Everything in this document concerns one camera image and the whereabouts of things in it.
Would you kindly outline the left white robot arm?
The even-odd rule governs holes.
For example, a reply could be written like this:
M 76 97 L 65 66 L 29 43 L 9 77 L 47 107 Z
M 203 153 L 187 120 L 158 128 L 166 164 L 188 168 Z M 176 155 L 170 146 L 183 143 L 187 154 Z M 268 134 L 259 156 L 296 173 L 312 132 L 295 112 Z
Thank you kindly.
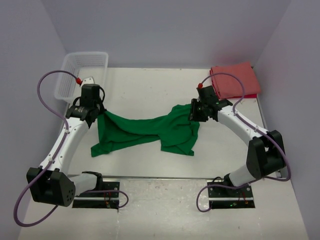
M 73 156 L 92 123 L 105 111 L 100 93 L 104 90 L 98 84 L 84 84 L 81 95 L 67 110 L 66 121 L 60 135 L 39 167 L 31 167 L 27 182 L 35 202 L 68 207 L 74 197 L 88 192 L 97 197 L 103 193 L 102 175 L 84 171 L 75 177 L 68 177 Z

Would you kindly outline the green t shirt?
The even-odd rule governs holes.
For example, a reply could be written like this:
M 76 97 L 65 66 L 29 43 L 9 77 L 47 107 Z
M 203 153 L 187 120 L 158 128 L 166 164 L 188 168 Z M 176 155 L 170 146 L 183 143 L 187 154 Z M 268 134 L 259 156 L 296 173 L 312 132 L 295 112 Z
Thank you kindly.
M 127 119 L 110 111 L 97 118 L 98 143 L 90 149 L 91 157 L 160 141 L 160 150 L 194 156 L 200 124 L 189 120 L 190 104 L 175 105 L 167 115 L 150 119 Z

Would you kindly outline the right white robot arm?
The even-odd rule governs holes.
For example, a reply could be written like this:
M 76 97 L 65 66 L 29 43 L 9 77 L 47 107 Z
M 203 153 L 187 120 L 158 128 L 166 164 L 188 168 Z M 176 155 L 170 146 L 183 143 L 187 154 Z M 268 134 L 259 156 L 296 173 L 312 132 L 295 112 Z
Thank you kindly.
M 246 161 L 223 179 L 223 191 L 233 197 L 245 184 L 258 181 L 287 166 L 282 135 L 255 125 L 227 99 L 219 100 L 212 86 L 198 86 L 198 98 L 191 100 L 189 120 L 213 119 L 235 133 L 247 146 Z

